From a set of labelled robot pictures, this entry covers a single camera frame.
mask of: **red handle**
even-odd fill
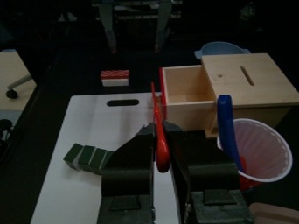
[[[157,107],[156,96],[155,96],[155,84],[152,83],[152,95],[153,95],[153,119],[156,124],[156,167],[159,172],[168,172],[171,165],[171,157],[168,145],[164,137],[163,119],[160,109]]]

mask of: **cutting board handle hole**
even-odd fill
[[[123,107],[123,106],[135,106],[139,104],[139,100],[137,99],[129,99],[129,100],[113,100],[113,101],[108,101],[107,105],[109,107]]]
[[[249,75],[248,75],[248,71],[247,71],[247,69],[241,66],[241,67],[240,67],[240,70],[241,70],[241,72],[243,72],[243,74],[244,74],[244,76],[245,76],[245,78],[247,78],[247,83],[248,83],[248,85],[249,85],[249,86],[255,86],[255,83],[253,83],[253,81],[251,80],[251,77],[249,77]]]

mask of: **wooden box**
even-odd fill
[[[233,117],[275,127],[299,93],[267,53],[207,55],[201,66],[160,69],[163,118],[187,130],[217,135],[216,105],[231,95]]]

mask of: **white mesh cup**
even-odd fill
[[[292,167],[292,152],[279,133],[264,123],[239,118],[233,120],[237,153],[244,172],[240,175],[240,190],[281,179]]]

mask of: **blue handle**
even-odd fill
[[[217,122],[219,122],[219,141],[221,149],[233,159],[237,169],[243,172],[243,166],[239,159],[239,149],[235,138],[232,103],[228,94],[223,94],[219,96]]]

